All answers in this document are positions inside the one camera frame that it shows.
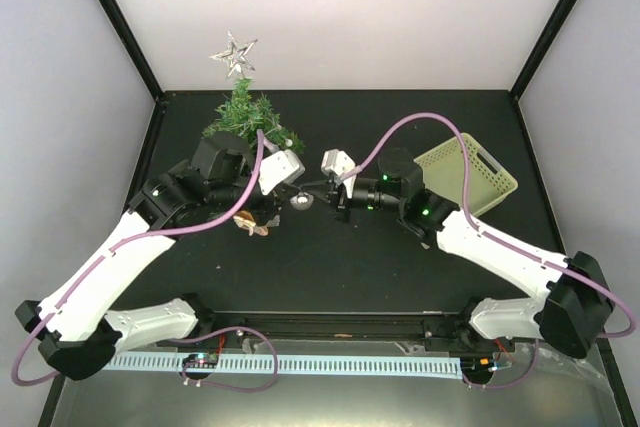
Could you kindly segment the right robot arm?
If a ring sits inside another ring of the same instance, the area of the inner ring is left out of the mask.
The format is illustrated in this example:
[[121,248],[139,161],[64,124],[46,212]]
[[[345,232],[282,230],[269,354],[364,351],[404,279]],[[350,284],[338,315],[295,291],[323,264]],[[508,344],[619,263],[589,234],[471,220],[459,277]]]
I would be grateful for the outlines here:
[[378,178],[341,181],[354,166],[338,149],[323,156],[321,170],[333,183],[328,197],[338,220],[348,221],[354,208],[390,211],[423,244],[477,264],[524,292],[522,298],[468,305],[454,326],[461,347],[476,350],[488,340],[518,337],[543,340],[575,359],[587,356],[614,309],[594,257],[536,248],[466,216],[460,205],[425,187],[422,168],[404,149],[380,154]]

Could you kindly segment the silver star tree topper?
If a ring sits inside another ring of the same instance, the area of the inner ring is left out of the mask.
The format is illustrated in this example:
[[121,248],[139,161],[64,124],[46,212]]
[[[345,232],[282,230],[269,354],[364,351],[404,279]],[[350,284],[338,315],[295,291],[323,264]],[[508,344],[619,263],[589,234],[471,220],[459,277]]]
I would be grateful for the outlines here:
[[246,71],[254,71],[255,67],[248,59],[248,54],[258,42],[252,39],[247,42],[239,42],[231,31],[227,32],[226,48],[209,56],[209,59],[222,62],[226,66],[226,78],[245,79]]

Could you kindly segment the green plastic basket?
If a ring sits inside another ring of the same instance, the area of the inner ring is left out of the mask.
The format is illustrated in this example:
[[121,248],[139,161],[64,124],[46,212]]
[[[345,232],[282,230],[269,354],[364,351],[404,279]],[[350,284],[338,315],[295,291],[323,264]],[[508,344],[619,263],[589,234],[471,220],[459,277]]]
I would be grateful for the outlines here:
[[[502,203],[518,188],[517,180],[479,142],[463,133],[469,174],[468,206],[480,217]],[[456,137],[415,158],[422,168],[425,186],[441,197],[462,205],[463,152]]]

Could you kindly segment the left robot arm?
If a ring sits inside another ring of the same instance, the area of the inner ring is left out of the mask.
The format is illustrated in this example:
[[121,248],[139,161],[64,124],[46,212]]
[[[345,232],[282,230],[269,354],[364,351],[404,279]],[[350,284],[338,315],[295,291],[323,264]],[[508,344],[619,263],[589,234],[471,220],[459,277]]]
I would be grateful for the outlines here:
[[115,311],[112,306],[159,256],[189,234],[249,213],[255,230],[276,217],[286,189],[304,171],[298,156],[260,135],[257,145],[229,132],[202,139],[190,159],[148,180],[105,242],[67,281],[15,315],[44,361],[84,380],[112,358],[147,344],[207,344],[215,323],[193,294],[164,304]]

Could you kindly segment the brown white plush ornament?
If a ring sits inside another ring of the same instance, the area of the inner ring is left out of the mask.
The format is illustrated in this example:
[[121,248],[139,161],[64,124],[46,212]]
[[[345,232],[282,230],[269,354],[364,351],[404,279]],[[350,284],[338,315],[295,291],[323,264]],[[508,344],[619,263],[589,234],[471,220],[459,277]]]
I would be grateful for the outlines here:
[[265,237],[269,234],[269,228],[259,225],[253,215],[248,211],[238,211],[233,215],[232,219],[235,225],[247,231],[249,236],[258,235]]

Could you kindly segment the small circuit board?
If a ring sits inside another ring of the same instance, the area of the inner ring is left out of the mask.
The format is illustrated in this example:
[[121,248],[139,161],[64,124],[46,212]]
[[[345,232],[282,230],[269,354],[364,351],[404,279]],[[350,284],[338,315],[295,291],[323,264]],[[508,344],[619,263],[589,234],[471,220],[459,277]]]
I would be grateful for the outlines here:
[[184,368],[215,368],[218,364],[218,355],[215,353],[192,353],[182,361]]

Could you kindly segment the small green christmas tree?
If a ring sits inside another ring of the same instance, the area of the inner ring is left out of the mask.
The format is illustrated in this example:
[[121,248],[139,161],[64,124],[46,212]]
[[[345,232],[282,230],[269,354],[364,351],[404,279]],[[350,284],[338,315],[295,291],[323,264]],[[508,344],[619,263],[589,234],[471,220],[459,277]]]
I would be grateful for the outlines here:
[[217,118],[202,131],[207,138],[216,132],[229,132],[246,140],[251,149],[257,149],[257,131],[261,130],[266,140],[281,150],[291,149],[296,154],[305,150],[304,143],[291,129],[284,126],[281,117],[273,110],[265,94],[254,98],[251,94],[252,80],[237,79],[229,97],[215,109]]

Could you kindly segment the black aluminium rail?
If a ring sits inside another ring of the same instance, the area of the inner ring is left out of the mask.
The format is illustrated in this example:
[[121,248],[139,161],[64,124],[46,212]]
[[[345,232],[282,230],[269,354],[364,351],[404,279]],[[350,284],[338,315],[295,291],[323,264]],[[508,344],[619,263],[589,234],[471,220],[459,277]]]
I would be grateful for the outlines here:
[[479,355],[490,353],[499,341],[513,349],[516,341],[536,339],[561,353],[584,358],[603,333],[604,314],[597,310],[565,312],[552,309],[533,315],[533,331],[518,333],[499,328],[483,335],[471,323],[469,310],[452,313],[292,313],[203,311],[187,334],[167,334],[164,342],[206,342],[204,336],[220,330],[226,337],[249,337],[250,330],[271,340],[408,341],[431,351]]

